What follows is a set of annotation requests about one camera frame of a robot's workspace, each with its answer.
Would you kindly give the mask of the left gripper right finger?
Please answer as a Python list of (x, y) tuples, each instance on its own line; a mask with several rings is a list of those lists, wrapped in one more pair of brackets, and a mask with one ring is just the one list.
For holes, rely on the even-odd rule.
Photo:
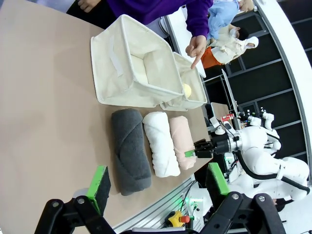
[(283, 223), (268, 194), (249, 198), (230, 191), (217, 163), (209, 163), (206, 188), (214, 213), (200, 231), (201, 234), (226, 234), (233, 224), (242, 224), (249, 234), (284, 234)]

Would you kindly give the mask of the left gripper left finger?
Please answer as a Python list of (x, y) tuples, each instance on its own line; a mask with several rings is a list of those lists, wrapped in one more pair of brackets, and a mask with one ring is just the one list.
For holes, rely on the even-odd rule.
[(85, 227), (90, 234), (113, 234), (115, 231), (103, 217), (111, 182), (107, 166), (98, 166), (86, 192), (64, 203), (47, 201), (35, 229), (36, 234), (72, 234)]

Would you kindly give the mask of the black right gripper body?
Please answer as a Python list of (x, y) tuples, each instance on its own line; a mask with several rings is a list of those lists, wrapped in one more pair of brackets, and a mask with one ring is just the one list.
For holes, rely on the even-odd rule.
[(207, 147), (202, 149), (202, 158), (213, 158), (214, 154), (232, 153), (239, 149), (238, 138), (221, 141), (207, 141)]

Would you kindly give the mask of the person's left hand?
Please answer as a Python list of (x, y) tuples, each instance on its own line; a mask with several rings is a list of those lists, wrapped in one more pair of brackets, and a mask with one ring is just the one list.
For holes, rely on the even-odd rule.
[(195, 66), (198, 64), (201, 57), (203, 56), (206, 49), (206, 41), (207, 39), (205, 36), (199, 35), (191, 38), (190, 44), (186, 47), (186, 54), (191, 58), (195, 58), (191, 65), (191, 69), (195, 68)]

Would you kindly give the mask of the person's right hand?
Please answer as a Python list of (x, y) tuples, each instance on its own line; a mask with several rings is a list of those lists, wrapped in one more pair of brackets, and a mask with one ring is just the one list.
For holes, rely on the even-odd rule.
[(78, 6), (81, 10), (86, 13), (89, 13), (94, 7), (98, 5), (100, 0), (79, 0)]

